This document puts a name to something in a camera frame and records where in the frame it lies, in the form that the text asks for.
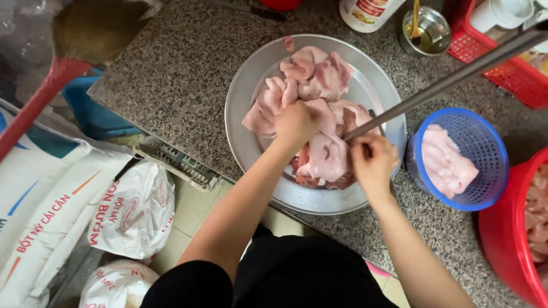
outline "white dish rack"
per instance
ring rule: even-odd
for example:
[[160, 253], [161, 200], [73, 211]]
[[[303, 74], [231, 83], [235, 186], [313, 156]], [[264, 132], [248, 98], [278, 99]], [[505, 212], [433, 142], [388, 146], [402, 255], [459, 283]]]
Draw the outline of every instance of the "white dish rack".
[[215, 189], [217, 185], [224, 181], [217, 172], [158, 138], [148, 136], [134, 145], [133, 150], [203, 192]]

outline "red broom handle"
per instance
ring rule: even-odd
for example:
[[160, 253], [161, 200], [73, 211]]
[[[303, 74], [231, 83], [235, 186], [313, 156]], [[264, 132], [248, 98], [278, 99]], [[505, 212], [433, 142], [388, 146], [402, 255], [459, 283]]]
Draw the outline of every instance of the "red broom handle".
[[0, 163], [57, 93], [71, 80], [88, 71], [91, 67], [91, 65], [80, 60], [53, 58], [49, 73], [42, 85], [0, 135]]

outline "metal bowl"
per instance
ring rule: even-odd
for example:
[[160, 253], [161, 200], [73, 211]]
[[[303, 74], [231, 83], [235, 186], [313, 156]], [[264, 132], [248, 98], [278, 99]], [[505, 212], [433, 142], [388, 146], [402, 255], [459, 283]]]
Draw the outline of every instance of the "metal bowl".
[[[328, 36], [300, 34], [292, 37], [295, 50], [312, 45], [327, 53], [337, 52], [354, 68], [349, 92], [343, 95], [343, 99], [372, 109], [376, 115], [400, 103], [401, 99], [390, 78], [361, 50]], [[272, 41], [259, 48], [242, 64], [230, 84], [225, 105], [226, 135], [232, 154], [244, 172], [255, 163], [272, 140], [258, 138], [242, 125], [242, 120], [257, 95], [266, 88], [265, 78], [282, 76], [279, 63], [290, 56], [283, 38]], [[407, 141], [405, 115], [386, 122], [382, 127], [388, 139], [397, 146], [401, 161]], [[392, 177], [398, 170], [399, 166], [393, 170]], [[286, 167], [278, 180], [272, 199], [297, 211], [317, 215], [344, 214], [368, 204], [359, 183], [345, 190], [323, 187], [311, 189], [295, 181], [291, 166]]]
[[449, 49], [452, 36], [451, 27], [438, 11], [429, 7], [420, 7], [418, 26], [421, 43], [419, 46], [415, 46], [409, 38], [413, 31], [413, 11], [410, 10], [403, 18], [402, 29], [399, 33], [399, 43], [406, 53], [414, 56], [436, 56]]

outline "person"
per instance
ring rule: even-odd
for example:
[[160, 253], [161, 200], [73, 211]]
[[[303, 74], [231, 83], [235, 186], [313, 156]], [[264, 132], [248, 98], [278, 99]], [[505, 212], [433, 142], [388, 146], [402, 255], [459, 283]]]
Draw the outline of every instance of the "person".
[[[275, 237], [258, 226], [284, 168], [317, 124], [297, 102], [275, 118], [275, 127], [272, 144], [206, 218], [178, 265], [152, 285], [141, 308], [396, 307], [364, 260], [342, 244], [324, 237]], [[350, 152], [410, 306], [475, 307], [390, 192], [395, 146], [382, 136], [363, 136]]]

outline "bottle label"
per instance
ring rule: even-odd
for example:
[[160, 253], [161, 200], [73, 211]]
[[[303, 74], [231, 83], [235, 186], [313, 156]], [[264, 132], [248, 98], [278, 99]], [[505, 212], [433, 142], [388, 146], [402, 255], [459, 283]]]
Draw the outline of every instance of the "bottle label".
[[383, 14], [389, 0], [357, 0], [352, 15], [363, 24], [373, 25]]

